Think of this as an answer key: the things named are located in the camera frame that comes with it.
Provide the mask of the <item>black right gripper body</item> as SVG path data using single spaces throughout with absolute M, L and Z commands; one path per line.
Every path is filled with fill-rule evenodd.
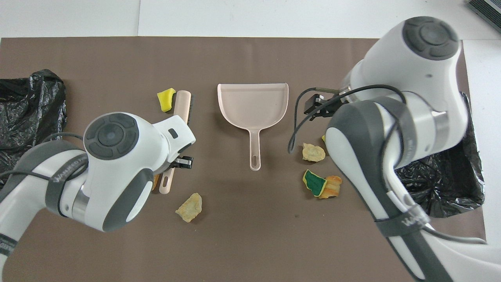
M 332 100 L 333 98 L 325 99 L 324 96 L 320 94 L 314 94 L 305 102 L 304 114 L 308 115 L 313 112 L 314 115 L 311 116 L 311 119 L 315 119 L 316 117 L 332 117 L 333 114 L 339 109 L 339 100 L 336 100 L 328 104 L 325 108 L 319 110 L 319 107 L 321 107 L 323 104 L 331 102 Z

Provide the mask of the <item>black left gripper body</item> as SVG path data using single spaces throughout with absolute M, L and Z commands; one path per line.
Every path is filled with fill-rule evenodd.
M 193 157 L 190 156 L 179 156 L 174 159 L 169 165 L 169 168 L 186 168 L 191 169 L 193 167 Z

